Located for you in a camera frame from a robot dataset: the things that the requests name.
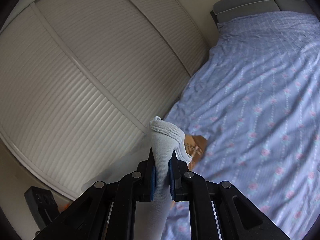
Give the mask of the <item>pale green long-sleeve shirt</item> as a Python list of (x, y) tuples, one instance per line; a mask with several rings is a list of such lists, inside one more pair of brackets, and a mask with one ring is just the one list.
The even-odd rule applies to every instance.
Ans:
[(116, 160), (109, 167), (86, 182), (85, 191), (96, 181), (113, 183), (136, 170), (141, 161), (148, 159), (153, 152), (156, 167), (156, 186), (154, 200), (149, 203), (138, 202), (136, 207), (134, 239), (161, 239), (172, 198), (169, 186), (169, 160), (175, 152), (177, 159), (189, 164), (192, 160), (184, 147), (185, 133), (176, 125), (154, 117), (144, 135), (129, 153)]

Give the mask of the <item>blue floral striped bedsheet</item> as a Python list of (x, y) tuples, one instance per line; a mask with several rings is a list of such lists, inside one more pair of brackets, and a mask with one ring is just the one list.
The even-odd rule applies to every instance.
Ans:
[(218, 29), (166, 121), (206, 139), (195, 173), (231, 182), (303, 239), (319, 216), (319, 20), (278, 11)]

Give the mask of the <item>white louvered wardrobe doors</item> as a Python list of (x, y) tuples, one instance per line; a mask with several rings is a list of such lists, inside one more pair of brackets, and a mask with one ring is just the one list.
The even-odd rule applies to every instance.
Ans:
[(1, 139), (76, 199), (165, 116), (208, 50), (178, 0), (36, 0), (1, 33)]

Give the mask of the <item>grey left headboard cushion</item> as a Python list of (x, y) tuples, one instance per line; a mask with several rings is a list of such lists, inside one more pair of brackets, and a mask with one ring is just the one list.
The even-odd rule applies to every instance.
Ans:
[(235, 18), (280, 11), (275, 0), (220, 0), (210, 12), (216, 25)]

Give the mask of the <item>grey headboard cushion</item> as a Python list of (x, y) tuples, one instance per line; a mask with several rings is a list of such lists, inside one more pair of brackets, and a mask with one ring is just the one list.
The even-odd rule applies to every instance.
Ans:
[(235, 18), (280, 11), (275, 0), (220, 0), (210, 12), (216, 25)]
[(275, 0), (275, 2), (281, 11), (315, 14), (305, 0)]

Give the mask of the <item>grey right headboard cushion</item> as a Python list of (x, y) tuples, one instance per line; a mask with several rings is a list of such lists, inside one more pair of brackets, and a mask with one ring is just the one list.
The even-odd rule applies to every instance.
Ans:
[(275, 2), (281, 11), (315, 14), (305, 0), (275, 0)]

